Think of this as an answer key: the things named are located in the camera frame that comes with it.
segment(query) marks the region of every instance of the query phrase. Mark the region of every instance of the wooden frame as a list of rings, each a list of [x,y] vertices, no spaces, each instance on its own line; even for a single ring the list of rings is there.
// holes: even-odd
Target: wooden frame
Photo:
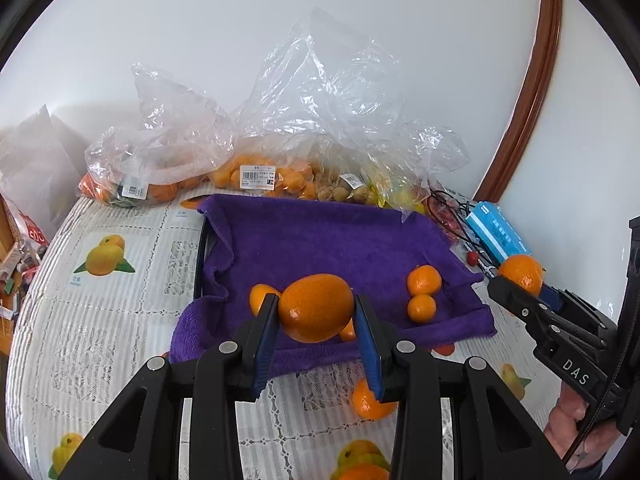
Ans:
[[[498,202],[515,172],[536,126],[556,64],[562,0],[540,0],[536,40],[511,122],[474,200]]]

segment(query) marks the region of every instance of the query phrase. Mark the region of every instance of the metal bolt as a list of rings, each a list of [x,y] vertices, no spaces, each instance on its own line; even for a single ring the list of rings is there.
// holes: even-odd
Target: metal bolt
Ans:
[[[164,358],[160,356],[152,357],[149,361],[146,362],[146,367],[149,368],[152,372],[159,370],[164,366]]]
[[[407,341],[406,339],[403,339],[402,341],[398,341],[396,343],[396,348],[398,349],[399,352],[402,352],[403,354],[410,354],[415,350],[415,345],[411,341]]]
[[[473,356],[469,359],[469,366],[474,370],[484,370],[486,368],[486,361],[478,356]]]
[[[220,343],[218,350],[220,350],[223,354],[232,354],[233,352],[238,350],[238,343],[236,343],[235,341],[225,341],[223,343]]]

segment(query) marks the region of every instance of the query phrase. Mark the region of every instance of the yellow fruit illustration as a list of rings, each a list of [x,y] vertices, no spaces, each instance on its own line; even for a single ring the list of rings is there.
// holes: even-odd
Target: yellow fruit illustration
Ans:
[[[124,257],[124,238],[120,235],[107,235],[89,251],[84,263],[74,270],[88,272],[94,276],[106,276],[114,270],[136,272]]]
[[[94,276],[106,276],[111,274],[121,259],[124,251],[114,244],[98,245],[89,251],[84,265],[89,274]]]
[[[370,440],[354,440],[344,446],[338,455],[338,466],[345,464],[348,460],[358,455],[382,455],[380,448]]]
[[[102,240],[100,240],[99,245],[117,245],[124,251],[124,238],[120,235],[109,235],[105,236]]]
[[[60,440],[60,445],[53,450],[51,453],[51,460],[53,461],[53,470],[56,475],[62,473],[62,470],[65,468],[66,464],[71,459],[73,453],[76,452],[78,446],[82,443],[82,435],[78,435],[77,433],[67,433]]]
[[[507,387],[511,390],[511,393],[518,400],[524,399],[525,395],[525,386],[531,382],[531,379],[525,379],[522,377],[518,377],[515,368],[510,363],[505,363],[502,365],[502,373],[500,374],[502,380],[507,385]]]

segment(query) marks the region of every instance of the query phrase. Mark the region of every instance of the large orange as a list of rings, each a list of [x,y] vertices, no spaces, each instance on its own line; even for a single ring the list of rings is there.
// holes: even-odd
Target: large orange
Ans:
[[[351,394],[351,404],[358,415],[371,420],[378,420],[390,415],[398,406],[397,402],[385,402],[383,404],[376,400],[373,392],[369,390],[365,378],[359,380],[355,385]]]
[[[436,300],[426,294],[418,294],[409,300],[406,312],[414,323],[428,323],[436,315]]]
[[[332,338],[352,315],[353,293],[349,284],[334,274],[312,274],[291,283],[278,304],[285,334],[302,343]]]
[[[498,276],[504,276],[534,296],[540,295],[544,273],[545,269],[528,254],[513,254],[498,269]]]
[[[251,308],[251,312],[254,316],[257,316],[258,312],[260,312],[260,307],[262,306],[264,297],[267,294],[275,294],[278,297],[281,296],[281,294],[271,285],[258,283],[257,285],[252,286],[251,291],[249,292],[249,307]]]
[[[389,471],[373,464],[355,465],[340,476],[338,480],[387,480]]]
[[[406,277],[406,288],[412,296],[417,296],[418,294],[432,296],[440,290],[441,286],[442,278],[440,273],[430,265],[418,267],[409,272]]]

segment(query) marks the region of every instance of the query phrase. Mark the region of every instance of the purple towel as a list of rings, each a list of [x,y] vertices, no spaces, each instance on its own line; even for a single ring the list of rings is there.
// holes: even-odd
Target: purple towel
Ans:
[[[218,240],[203,268],[203,296],[187,306],[174,331],[170,361],[200,357],[251,319],[248,297],[256,283],[284,290],[307,276],[328,272],[364,294],[380,319],[403,338],[432,348],[472,336],[495,334],[490,309],[471,284],[482,281],[449,250],[436,225],[419,214],[405,223],[391,209],[216,194],[200,206]],[[406,314],[406,277],[430,264],[442,276],[437,311],[427,325]],[[278,334],[271,376],[355,359],[356,342],[338,336],[302,344]]]

